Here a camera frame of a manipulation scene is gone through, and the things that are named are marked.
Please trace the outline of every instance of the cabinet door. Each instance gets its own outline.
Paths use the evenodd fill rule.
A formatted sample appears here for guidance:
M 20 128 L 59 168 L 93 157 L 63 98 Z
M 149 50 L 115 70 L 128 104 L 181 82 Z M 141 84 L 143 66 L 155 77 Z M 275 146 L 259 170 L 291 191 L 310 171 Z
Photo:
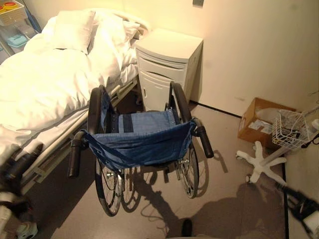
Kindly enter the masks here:
M 141 71 L 139 73 L 143 103 L 146 110 L 163 111 L 168 102 L 169 82 Z

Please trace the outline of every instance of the wheelchair armrest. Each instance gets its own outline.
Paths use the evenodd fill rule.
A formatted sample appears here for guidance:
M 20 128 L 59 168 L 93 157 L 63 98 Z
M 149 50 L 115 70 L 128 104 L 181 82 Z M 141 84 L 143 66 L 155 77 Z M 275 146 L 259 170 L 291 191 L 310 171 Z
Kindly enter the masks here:
M 77 132 L 71 141 L 71 155 L 69 158 L 68 178 L 76 178 L 80 172 L 81 150 L 86 148 L 82 137 L 84 132 Z
M 177 105 L 180 111 L 180 116 L 183 120 L 183 122 L 188 122 L 191 120 L 191 114 L 188 108 L 188 103 L 184 94 L 184 91 L 179 83 L 170 83 L 170 88 L 169 88 L 169 100 L 168 100 L 168 106 L 171 106 L 171 93 L 172 90 L 174 91 Z
M 204 152 L 207 158 L 214 157 L 213 149 L 211 148 L 208 136 L 206 134 L 205 127 L 201 123 L 201 121 L 197 118 L 194 119 L 197 128 L 195 130 L 195 136 L 200 137 L 201 144 L 203 145 Z
M 103 95 L 103 86 L 96 87 L 91 92 L 89 115 L 87 129 L 90 134 L 96 134 L 99 131 L 101 120 L 101 96 Z

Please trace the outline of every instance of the bed frame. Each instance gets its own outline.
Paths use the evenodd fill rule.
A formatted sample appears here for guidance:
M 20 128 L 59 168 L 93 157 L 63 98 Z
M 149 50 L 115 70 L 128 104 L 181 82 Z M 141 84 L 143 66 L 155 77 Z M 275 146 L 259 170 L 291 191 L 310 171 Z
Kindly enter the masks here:
M 133 15 L 127 14 L 125 12 L 104 9 L 113 13 L 126 21 L 137 22 L 141 25 L 139 30 L 140 35 L 146 35 L 151 31 L 150 25 L 135 17 Z M 113 106 L 116 106 L 131 90 L 139 87 L 139 79 L 136 76 L 132 81 L 130 81 L 125 86 L 121 87 L 118 85 L 111 91 L 111 103 Z M 64 134 L 62 134 L 54 143 L 47 147 L 37 158 L 34 164 L 24 173 L 21 185 L 22 193 L 25 194 L 35 183 L 41 183 L 51 172 L 52 170 L 70 153 L 71 147 L 70 142 L 73 139 L 75 133 L 86 127 L 86 121 L 88 116 L 88 107 L 87 112 L 85 112 L 75 124 L 73 124 Z

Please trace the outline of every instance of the cardboard box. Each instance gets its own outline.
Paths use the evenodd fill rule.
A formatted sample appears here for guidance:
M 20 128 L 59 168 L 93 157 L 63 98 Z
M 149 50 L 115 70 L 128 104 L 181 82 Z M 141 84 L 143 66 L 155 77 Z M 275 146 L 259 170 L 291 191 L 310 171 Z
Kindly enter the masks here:
M 260 141 L 266 148 L 278 149 L 279 146 L 272 143 L 272 120 L 265 120 L 256 115 L 256 111 L 262 109 L 269 109 L 272 111 L 274 111 L 273 109 L 296 111 L 296 109 L 279 105 L 271 101 L 255 98 L 240 120 L 238 138 L 252 143 Z

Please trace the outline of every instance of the wheelchair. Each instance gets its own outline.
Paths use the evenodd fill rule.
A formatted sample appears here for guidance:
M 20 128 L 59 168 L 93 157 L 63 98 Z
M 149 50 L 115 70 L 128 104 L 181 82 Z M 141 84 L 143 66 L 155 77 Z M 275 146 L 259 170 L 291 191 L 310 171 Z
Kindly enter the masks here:
M 116 215 L 123 201 L 128 168 L 173 165 L 187 196 L 194 198 L 199 175 L 193 136 L 200 137 L 205 156 L 212 158 L 205 127 L 192 118 L 180 84 L 171 82 L 163 112 L 124 115 L 112 107 L 100 86 L 91 93 L 87 130 L 77 132 L 71 142 L 68 177 L 79 175 L 81 150 L 90 147 L 97 157 L 98 198 L 108 216 Z

